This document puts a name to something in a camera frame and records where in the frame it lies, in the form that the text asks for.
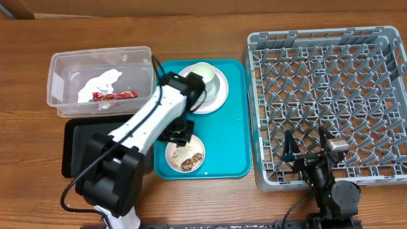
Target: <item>white plastic bin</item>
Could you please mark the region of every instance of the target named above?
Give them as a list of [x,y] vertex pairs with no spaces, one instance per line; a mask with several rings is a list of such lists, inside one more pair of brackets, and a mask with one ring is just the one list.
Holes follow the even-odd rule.
[[[99,104],[106,101],[78,103],[78,93],[86,83],[111,69],[122,73],[112,84],[113,93],[135,90],[138,98],[108,101],[107,109],[99,109]],[[51,59],[46,101],[58,109],[61,117],[128,114],[140,109],[154,88],[155,74],[147,46],[64,52]]]

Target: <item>blue placemat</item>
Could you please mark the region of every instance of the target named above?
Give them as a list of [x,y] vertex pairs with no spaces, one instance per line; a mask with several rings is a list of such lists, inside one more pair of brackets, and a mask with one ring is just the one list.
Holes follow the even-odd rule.
[[243,65],[233,59],[171,60],[162,64],[166,72],[179,73],[197,62],[208,62],[226,76],[229,94],[225,103],[209,114],[189,114],[195,122],[193,134],[205,146],[205,160],[195,171],[177,172],[165,159],[167,144],[154,143],[154,168],[164,179],[201,179],[245,176],[251,167],[249,113]]

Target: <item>brown food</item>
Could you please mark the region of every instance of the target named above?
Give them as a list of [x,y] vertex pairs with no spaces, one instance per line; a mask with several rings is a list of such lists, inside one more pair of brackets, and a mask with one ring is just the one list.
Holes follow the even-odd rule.
[[190,171],[193,167],[193,160],[192,159],[186,159],[185,162],[181,164],[181,168],[183,171]]
[[197,154],[193,155],[193,157],[192,157],[193,163],[196,163],[197,161],[199,161],[201,159],[202,159],[201,153],[197,153]]

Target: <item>wooden table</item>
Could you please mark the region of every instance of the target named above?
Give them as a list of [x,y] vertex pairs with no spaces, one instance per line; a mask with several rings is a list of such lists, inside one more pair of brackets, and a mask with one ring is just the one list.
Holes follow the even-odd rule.
[[[0,22],[0,228],[78,228],[96,225],[93,214],[62,210],[69,180],[60,173],[64,125],[46,104],[51,56],[57,52],[142,46],[161,60],[241,60],[251,32],[393,25],[407,39],[407,13],[284,13],[216,17],[93,18]],[[406,228],[405,186],[362,188],[365,228]],[[265,193],[254,173],[242,179],[164,181],[144,178],[137,214],[145,223],[244,223],[282,219],[305,191]],[[67,203],[89,207],[72,191]],[[314,201],[290,218],[315,212]]]

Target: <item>red candy wrapper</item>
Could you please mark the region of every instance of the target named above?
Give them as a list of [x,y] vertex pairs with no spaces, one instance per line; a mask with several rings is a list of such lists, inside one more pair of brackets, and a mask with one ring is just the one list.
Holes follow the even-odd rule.
[[[92,93],[92,95],[93,95],[93,101],[95,101],[95,102],[137,98],[137,94],[134,90],[128,90],[125,92],[111,93],[111,94],[104,94],[102,92],[94,92],[94,93]],[[115,104],[110,104],[108,102],[99,104],[99,110],[107,109],[114,105]]]

